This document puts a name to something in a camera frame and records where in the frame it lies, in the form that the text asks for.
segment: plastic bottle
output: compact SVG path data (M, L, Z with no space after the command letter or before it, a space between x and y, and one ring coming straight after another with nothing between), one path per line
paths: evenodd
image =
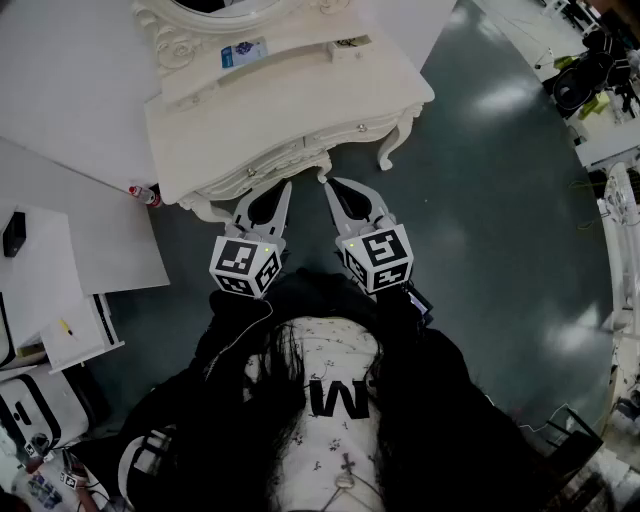
M160 194L156 194L153 190L149 190L148 188L131 186L129 187L129 194L151 208L157 208L162 205L162 198L160 197Z

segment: small card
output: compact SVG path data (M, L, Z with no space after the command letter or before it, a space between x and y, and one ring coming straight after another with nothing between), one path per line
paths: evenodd
M223 69L244 66L264 59L269 55L267 41L264 37L259 37L253 41L244 41L234 46L227 46L220 53L222 55Z
M72 476L67 475L64 471L60 473L60 481L64 483L64 485L75 489L78 486L78 480L73 478Z

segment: necklace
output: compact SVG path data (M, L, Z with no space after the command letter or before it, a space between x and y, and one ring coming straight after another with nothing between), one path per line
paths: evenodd
M349 454L348 453L342 454L342 457L344 458L344 464L342 466L340 466L340 468L344 469L344 473L340 473L336 477L336 480L335 480L336 490L331 495L331 498L329 498L329 501L327 501L326 505L324 507L322 507L322 509L320 509L320 512L326 512L326 510L329 508L329 506L334 501L336 501L340 496L342 496L343 494L348 494L354 500L360 502L362 505L367 507L369 510L373 510L369 505L364 503L361 499L357 498L356 496L354 496L349 491L355 487L355 485L356 485L355 479L358 479L360 482L362 482L363 484L368 486L378 496L380 496L380 493L369 482L367 482L366 480L360 478L358 475L353 473L353 469L352 468L356 465L356 463L355 462L349 462Z

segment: white box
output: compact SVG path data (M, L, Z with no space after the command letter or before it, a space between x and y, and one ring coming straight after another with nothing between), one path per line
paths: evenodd
M344 240L342 256L367 293L407 281L413 266L413 252L402 224Z
M224 291L260 298L281 269L277 245L219 236L209 273Z

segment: gray floor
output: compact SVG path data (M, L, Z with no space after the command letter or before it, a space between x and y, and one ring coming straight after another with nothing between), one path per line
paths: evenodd
M590 189L568 188L587 175L567 131L520 54L470 1L459 2L423 74L436 100L392 155L394 168L377 170L377 144L349 144L332 150L332 175L376 188L405 224L434 325L496 405L537 426L568 402L594 423L611 360L611 335L597 329L611 310L609 264L600 222L576 228L598 211ZM314 172L293 186L286 270L340 271ZM151 217L172 285L110 295L128 344L89 363L114 420L186 366L210 318L207 269L221 226L175 206Z

